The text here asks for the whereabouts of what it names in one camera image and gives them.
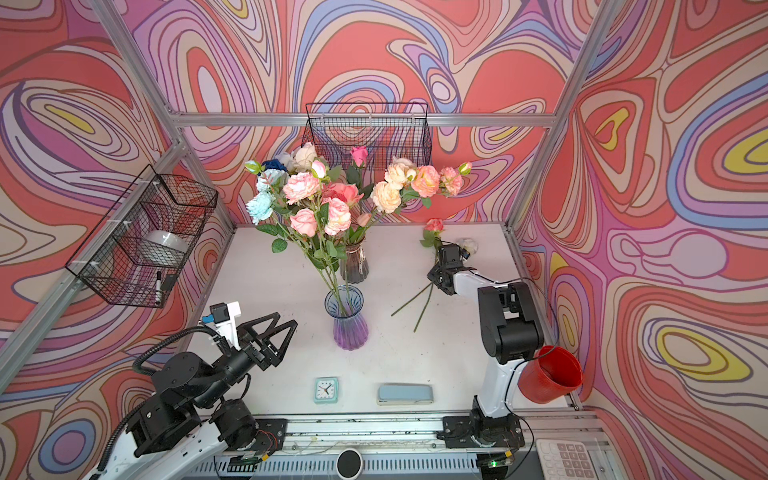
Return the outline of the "coral pink rose stem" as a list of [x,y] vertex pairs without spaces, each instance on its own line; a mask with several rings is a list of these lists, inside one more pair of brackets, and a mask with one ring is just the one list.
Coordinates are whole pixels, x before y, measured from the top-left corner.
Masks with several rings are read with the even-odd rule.
[[356,185],[343,182],[330,183],[323,190],[324,200],[338,199],[349,208],[354,207],[363,196],[364,194],[358,190]]

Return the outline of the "magenta rose stem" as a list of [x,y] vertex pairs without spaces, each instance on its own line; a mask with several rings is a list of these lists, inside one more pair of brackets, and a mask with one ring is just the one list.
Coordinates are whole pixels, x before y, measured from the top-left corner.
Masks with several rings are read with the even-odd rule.
[[350,156],[351,163],[346,170],[347,181],[355,184],[358,189],[362,189],[368,167],[369,150],[366,146],[353,147]]

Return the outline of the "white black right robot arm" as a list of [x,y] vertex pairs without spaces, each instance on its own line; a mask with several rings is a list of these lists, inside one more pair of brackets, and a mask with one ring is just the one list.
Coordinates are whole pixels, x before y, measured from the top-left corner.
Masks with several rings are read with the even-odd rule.
[[510,389],[522,365],[533,360],[544,344],[541,321],[525,282],[490,279],[464,264],[468,256],[458,244],[442,244],[427,278],[441,292],[475,302],[489,363],[470,412],[444,417],[437,438],[449,449],[504,447],[516,451],[525,440],[521,417],[510,404]]

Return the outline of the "purple glass vase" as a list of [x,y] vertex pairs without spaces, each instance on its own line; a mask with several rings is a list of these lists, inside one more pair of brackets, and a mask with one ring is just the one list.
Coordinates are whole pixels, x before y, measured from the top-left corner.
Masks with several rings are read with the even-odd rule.
[[354,285],[341,285],[325,297],[326,313],[333,319],[333,338],[347,351],[360,349],[369,338],[369,327],[363,315],[362,291]]

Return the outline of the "light blue carnation stem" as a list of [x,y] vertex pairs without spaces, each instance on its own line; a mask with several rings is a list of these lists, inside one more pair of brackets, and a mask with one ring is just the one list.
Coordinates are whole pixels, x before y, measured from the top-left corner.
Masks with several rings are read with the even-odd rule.
[[247,162],[245,167],[247,172],[257,177],[257,193],[246,204],[248,216],[258,231],[272,237],[271,251],[282,253],[290,244],[294,244],[285,242],[282,238],[283,227],[288,220],[286,203],[282,199],[282,188],[288,177],[296,173],[278,170],[263,171],[261,163],[255,161]]

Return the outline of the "pink ranunculus spray stem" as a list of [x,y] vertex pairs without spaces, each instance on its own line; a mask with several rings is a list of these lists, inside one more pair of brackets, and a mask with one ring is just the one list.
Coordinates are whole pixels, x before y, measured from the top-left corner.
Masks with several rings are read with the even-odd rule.
[[[285,201],[288,211],[288,220],[283,227],[282,238],[285,242],[296,244],[292,239],[293,231],[290,227],[290,217],[300,209],[311,209],[315,212],[318,224],[325,236],[334,242],[340,267],[345,254],[345,248],[341,243],[344,234],[351,227],[352,215],[350,208],[343,201],[323,199],[323,190],[329,184],[326,165],[319,160],[313,162],[309,171],[288,177],[282,188],[282,199]],[[339,267],[336,271],[338,283]]]

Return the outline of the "blue rose stem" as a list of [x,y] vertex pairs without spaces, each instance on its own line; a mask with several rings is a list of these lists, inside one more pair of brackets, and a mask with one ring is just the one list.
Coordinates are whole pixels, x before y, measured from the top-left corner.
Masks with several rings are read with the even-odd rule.
[[278,170],[287,172],[287,167],[277,158],[265,161],[261,164],[263,171]]

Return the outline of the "red pink rose stem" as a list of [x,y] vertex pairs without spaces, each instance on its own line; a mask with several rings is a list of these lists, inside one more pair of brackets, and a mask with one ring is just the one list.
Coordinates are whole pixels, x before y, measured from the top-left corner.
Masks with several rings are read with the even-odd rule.
[[[421,244],[425,248],[430,247],[433,250],[434,264],[437,264],[439,261],[439,249],[442,246],[441,235],[443,231],[444,231],[444,223],[439,218],[430,219],[426,223],[426,226],[424,227],[423,239],[421,240]],[[434,291],[434,285],[430,283],[429,286],[425,288],[425,291],[427,292],[427,297],[420,311],[416,324],[414,326],[414,329],[413,329],[414,333],[418,331],[418,328],[422,322],[422,319],[424,318],[425,313],[428,309],[428,306]]]

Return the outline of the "pink carnation stem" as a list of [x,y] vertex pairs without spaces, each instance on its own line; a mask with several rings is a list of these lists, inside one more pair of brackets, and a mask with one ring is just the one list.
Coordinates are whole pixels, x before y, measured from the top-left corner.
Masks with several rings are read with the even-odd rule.
[[435,196],[456,197],[463,189],[464,179],[472,171],[472,164],[465,162],[458,167],[444,167],[440,170],[432,165],[409,169],[405,184],[400,192],[401,205],[417,203],[430,208]]

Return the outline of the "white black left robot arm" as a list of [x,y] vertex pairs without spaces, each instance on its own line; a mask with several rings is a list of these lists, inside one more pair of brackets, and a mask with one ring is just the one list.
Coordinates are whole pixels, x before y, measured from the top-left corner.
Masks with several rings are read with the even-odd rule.
[[[277,312],[237,324],[219,305],[201,324],[186,328],[136,358],[133,370],[151,379],[155,392],[125,415],[107,440],[90,479],[182,479],[202,462],[226,451],[241,463],[258,465],[283,448],[287,422],[259,420],[236,385],[248,389],[251,371],[279,366],[298,324]],[[159,369],[147,361],[193,334],[208,336],[221,355],[214,362],[198,354],[175,354]]]

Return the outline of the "pink grey glass vase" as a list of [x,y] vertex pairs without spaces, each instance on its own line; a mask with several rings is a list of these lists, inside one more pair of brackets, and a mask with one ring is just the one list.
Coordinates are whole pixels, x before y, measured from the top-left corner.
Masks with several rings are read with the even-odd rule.
[[340,269],[342,278],[350,284],[362,283],[368,277],[369,265],[362,242],[346,246],[346,257]]

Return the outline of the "cream carnation stem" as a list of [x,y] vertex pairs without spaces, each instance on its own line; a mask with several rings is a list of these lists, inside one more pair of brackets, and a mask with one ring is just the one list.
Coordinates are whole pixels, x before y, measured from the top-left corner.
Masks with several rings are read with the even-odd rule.
[[376,183],[370,195],[373,202],[371,212],[357,217],[357,228],[350,234],[350,240],[357,243],[363,239],[367,229],[384,215],[394,213],[403,204],[405,188],[416,177],[416,165],[406,158],[394,158],[388,165],[384,179]]

